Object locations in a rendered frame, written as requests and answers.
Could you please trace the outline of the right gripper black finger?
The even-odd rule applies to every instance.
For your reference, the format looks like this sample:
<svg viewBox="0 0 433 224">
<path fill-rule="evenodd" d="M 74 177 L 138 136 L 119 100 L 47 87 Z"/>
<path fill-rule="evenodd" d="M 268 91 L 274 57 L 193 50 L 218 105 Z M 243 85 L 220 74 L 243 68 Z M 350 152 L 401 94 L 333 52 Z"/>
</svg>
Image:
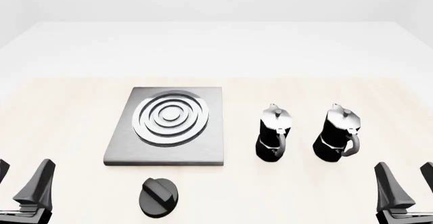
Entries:
<svg viewBox="0 0 433 224">
<path fill-rule="evenodd" d="M 433 193 L 433 162 L 426 162 L 420 167 L 421 174 L 423 175 L 430 191 Z"/>
<path fill-rule="evenodd" d="M 378 212 L 390 209 L 408 209 L 415 205 L 412 199 L 395 179 L 385 162 L 379 162 L 375 167 L 375 177 L 378 187 Z"/>
</svg>

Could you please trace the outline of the black moka pot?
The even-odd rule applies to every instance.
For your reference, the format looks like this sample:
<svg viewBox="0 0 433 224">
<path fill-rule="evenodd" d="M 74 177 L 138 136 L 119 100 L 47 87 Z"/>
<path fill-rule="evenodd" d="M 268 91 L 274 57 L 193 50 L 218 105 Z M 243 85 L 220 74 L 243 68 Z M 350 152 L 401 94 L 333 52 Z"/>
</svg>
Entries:
<svg viewBox="0 0 433 224">
<path fill-rule="evenodd" d="M 360 128 L 361 119 L 354 112 L 333 104 L 313 144 L 315 155 L 326 162 L 337 162 L 342 157 L 357 154 L 360 150 Z"/>
<path fill-rule="evenodd" d="M 292 128 L 292 116 L 276 104 L 263 110 L 256 155 L 265 162 L 277 162 L 286 150 L 286 138 Z"/>
</svg>

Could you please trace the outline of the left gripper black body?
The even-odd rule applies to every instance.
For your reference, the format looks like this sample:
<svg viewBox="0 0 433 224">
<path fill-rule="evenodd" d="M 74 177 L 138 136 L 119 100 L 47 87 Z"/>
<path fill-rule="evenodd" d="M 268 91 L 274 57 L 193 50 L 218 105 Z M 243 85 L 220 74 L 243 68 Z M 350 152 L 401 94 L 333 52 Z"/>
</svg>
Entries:
<svg viewBox="0 0 433 224">
<path fill-rule="evenodd" d="M 51 216 L 50 210 L 30 205 L 20 210 L 0 210 L 0 224 L 48 224 Z"/>
</svg>

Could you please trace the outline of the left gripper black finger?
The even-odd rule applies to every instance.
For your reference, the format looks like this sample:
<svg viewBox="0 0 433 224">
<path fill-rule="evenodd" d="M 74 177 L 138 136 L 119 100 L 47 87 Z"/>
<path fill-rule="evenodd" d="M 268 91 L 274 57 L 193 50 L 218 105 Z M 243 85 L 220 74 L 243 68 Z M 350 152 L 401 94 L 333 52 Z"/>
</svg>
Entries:
<svg viewBox="0 0 433 224">
<path fill-rule="evenodd" d="M 4 180 L 8 170 L 10 168 L 10 164 L 3 159 L 0 159 L 0 183 Z"/>
<path fill-rule="evenodd" d="M 51 186 L 55 163 L 46 158 L 39 165 L 30 181 L 13 197 L 20 203 L 20 212 L 33 212 L 44 208 L 52 211 Z"/>
</svg>

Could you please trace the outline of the round black stove knob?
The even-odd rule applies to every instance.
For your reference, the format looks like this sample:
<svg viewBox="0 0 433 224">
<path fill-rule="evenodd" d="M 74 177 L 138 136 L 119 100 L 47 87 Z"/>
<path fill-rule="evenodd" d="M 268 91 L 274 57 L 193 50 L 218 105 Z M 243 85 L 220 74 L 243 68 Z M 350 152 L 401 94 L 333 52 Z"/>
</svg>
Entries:
<svg viewBox="0 0 433 224">
<path fill-rule="evenodd" d="M 139 207 L 148 217 L 165 217 L 174 211 L 178 201 L 177 186 L 169 179 L 149 178 L 141 186 Z"/>
</svg>

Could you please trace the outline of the flat grey stove plate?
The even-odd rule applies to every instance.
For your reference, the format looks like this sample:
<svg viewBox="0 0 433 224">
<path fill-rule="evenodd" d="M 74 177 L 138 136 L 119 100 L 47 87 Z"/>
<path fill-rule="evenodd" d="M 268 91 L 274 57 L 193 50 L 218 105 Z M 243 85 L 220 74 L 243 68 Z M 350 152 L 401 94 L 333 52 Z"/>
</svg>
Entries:
<svg viewBox="0 0 433 224">
<path fill-rule="evenodd" d="M 106 166 L 222 166 L 221 87 L 133 87 Z"/>
</svg>

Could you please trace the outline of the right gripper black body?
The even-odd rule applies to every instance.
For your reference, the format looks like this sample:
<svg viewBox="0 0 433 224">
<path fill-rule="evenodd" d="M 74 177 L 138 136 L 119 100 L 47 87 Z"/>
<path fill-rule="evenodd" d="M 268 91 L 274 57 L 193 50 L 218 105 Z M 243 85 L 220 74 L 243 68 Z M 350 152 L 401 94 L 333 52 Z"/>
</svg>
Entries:
<svg viewBox="0 0 433 224">
<path fill-rule="evenodd" d="M 409 212 L 407 209 L 377 208 L 379 224 L 433 224 L 433 211 Z"/>
</svg>

